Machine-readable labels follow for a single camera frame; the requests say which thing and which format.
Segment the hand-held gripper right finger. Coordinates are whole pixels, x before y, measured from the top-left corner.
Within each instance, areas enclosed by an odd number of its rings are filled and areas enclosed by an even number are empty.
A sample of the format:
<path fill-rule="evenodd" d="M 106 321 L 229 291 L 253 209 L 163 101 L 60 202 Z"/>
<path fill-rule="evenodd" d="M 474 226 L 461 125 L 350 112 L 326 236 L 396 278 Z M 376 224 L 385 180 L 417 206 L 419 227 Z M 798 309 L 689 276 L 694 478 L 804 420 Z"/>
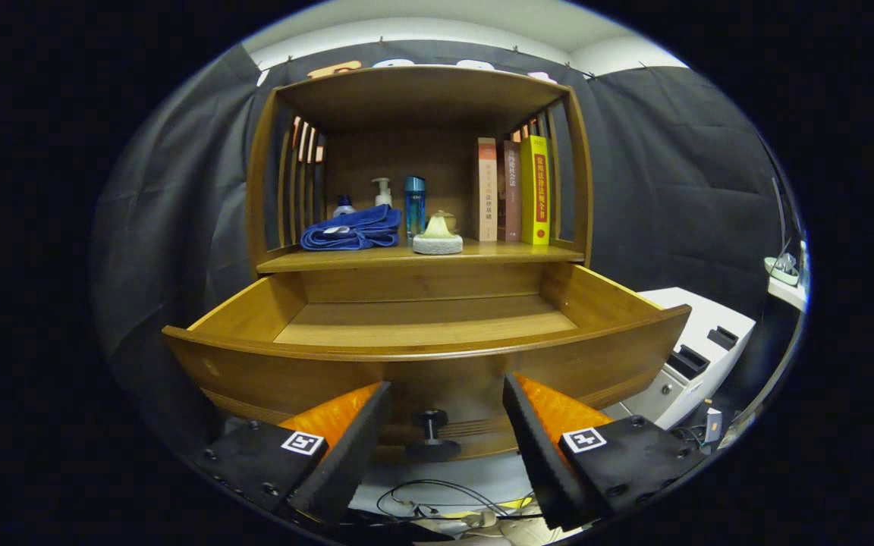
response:
<path fill-rule="evenodd" d="M 610 419 L 520 374 L 505 376 L 502 400 L 551 529 L 636 511 L 706 460 L 649 419 Z"/>

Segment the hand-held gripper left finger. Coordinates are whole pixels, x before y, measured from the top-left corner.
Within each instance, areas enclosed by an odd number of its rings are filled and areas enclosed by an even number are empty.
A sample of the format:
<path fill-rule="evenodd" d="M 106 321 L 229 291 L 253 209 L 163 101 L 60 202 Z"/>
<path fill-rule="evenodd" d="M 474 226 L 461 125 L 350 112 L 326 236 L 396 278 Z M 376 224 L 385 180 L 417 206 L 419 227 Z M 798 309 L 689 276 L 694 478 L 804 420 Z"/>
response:
<path fill-rule="evenodd" d="M 278 425 L 250 419 L 194 455 L 208 477 L 268 513 L 336 525 L 391 418 L 378 381 Z"/>

